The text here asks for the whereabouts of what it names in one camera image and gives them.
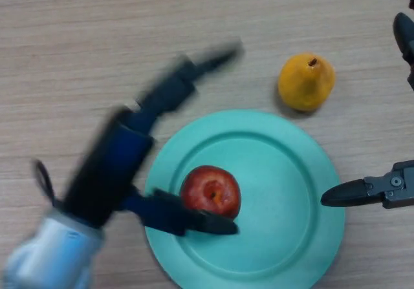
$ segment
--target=teal plate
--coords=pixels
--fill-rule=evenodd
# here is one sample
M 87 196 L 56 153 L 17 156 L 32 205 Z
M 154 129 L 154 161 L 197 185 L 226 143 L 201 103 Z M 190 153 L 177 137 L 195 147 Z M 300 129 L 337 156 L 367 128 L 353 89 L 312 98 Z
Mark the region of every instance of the teal plate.
M 238 181 L 240 233 L 176 237 L 146 228 L 155 257 L 181 288 L 308 289 L 324 275 L 340 247 L 345 211 L 319 203 L 340 181 L 308 134 L 263 112 L 205 116 L 164 146 L 145 192 L 179 194 L 185 176 L 201 165 L 221 167 Z

